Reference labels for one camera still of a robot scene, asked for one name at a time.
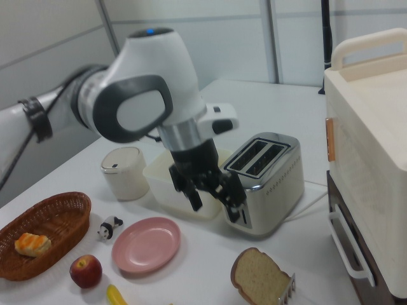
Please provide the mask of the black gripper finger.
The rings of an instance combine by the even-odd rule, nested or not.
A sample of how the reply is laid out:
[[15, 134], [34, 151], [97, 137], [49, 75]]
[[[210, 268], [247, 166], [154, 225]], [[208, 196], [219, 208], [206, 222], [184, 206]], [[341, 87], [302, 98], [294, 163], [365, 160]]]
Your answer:
[[186, 184], [183, 190], [185, 197], [187, 197], [191, 203], [192, 209], [197, 212], [202, 207], [202, 201], [197, 191], [196, 185], [191, 179], [186, 180]]
[[219, 200], [224, 205], [229, 220], [235, 223], [240, 218], [240, 207], [246, 201], [245, 190], [237, 173], [222, 173], [219, 185]]

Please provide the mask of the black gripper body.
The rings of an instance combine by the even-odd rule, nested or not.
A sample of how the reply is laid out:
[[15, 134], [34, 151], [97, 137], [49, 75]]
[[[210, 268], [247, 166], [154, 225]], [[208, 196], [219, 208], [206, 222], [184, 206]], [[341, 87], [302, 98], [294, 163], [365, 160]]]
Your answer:
[[189, 184], [203, 191], [219, 186], [218, 153], [212, 139], [185, 151], [171, 151], [174, 164], [169, 168], [176, 191], [185, 191]]

